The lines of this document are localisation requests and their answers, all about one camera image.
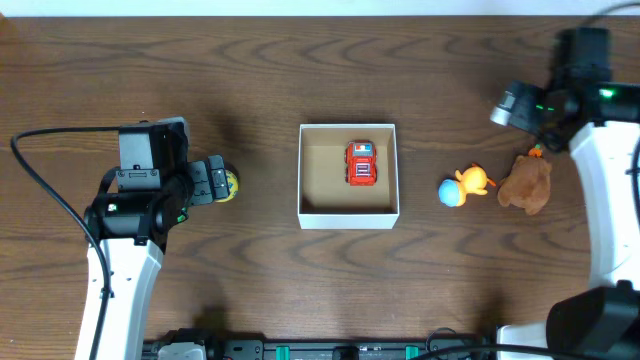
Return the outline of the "red toy truck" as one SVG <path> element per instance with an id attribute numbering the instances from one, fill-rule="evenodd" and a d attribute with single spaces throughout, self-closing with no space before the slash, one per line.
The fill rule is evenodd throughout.
<path id="1" fill-rule="evenodd" d="M 345 181 L 350 186 L 373 186 L 377 182 L 377 152 L 369 140 L 356 140 L 345 150 Z"/>

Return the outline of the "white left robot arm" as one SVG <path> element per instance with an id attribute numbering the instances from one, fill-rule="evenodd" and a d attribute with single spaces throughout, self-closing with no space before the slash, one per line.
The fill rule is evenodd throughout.
<path id="1" fill-rule="evenodd" d="M 237 192 L 219 155 L 186 164 L 157 186 L 155 169 L 109 170 L 85 222 L 87 296 L 75 351 L 78 359 L 139 359 L 148 308 L 169 231 L 194 206 L 225 202 Z"/>

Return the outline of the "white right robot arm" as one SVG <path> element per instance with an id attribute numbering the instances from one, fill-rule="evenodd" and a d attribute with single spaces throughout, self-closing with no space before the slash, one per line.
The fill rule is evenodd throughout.
<path id="1" fill-rule="evenodd" d="M 639 88 L 597 80 L 554 90 L 512 83 L 493 122 L 568 151 L 582 184 L 591 244 L 588 291 L 555 304 L 547 319 L 498 329 L 498 359 L 564 353 L 639 356 Z"/>

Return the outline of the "brown plush bear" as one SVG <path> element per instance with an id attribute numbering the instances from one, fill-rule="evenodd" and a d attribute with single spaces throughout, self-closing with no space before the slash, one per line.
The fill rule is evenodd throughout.
<path id="1" fill-rule="evenodd" d="M 551 195 L 552 165 L 542 156 L 539 144 L 526 155 L 518 155 L 507 177 L 501 180 L 497 200 L 502 207 L 513 205 L 535 215 Z"/>

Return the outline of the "orange duck toy blue cap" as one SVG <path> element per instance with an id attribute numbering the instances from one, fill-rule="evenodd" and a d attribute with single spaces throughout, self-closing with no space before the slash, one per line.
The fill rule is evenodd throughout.
<path id="1" fill-rule="evenodd" d="M 468 195 L 487 195 L 488 185 L 495 187 L 496 182 L 488 177 L 482 167 L 473 163 L 463 172 L 456 170 L 453 178 L 445 179 L 438 188 L 438 197 L 448 207 L 460 207 L 465 204 Z"/>

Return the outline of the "yellow ball with blue letters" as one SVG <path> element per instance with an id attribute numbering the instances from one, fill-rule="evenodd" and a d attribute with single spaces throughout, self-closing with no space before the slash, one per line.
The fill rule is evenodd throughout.
<path id="1" fill-rule="evenodd" d="M 239 190 L 239 180 L 236 174 L 231 170 L 226 170 L 225 176 L 227 180 L 228 196 L 226 198 L 216 199 L 216 202 L 219 203 L 229 202 L 233 200 Z"/>

